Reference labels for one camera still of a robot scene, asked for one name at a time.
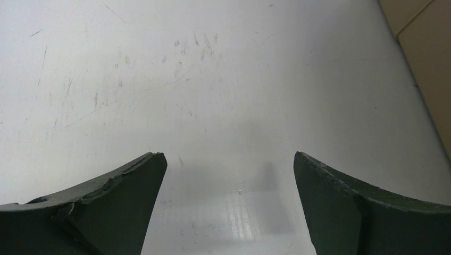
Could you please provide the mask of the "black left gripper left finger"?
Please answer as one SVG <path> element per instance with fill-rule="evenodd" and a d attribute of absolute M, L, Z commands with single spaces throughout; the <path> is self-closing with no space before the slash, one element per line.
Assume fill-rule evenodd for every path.
<path fill-rule="evenodd" d="M 1 254 L 141 254 L 168 163 L 148 152 L 71 188 L 1 205 Z"/>

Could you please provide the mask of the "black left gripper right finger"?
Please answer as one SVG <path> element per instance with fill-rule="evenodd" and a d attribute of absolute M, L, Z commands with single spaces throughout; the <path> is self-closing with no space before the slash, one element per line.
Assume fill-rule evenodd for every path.
<path fill-rule="evenodd" d="M 317 254 L 450 254 L 450 206 L 386 191 L 304 152 L 294 176 Z"/>

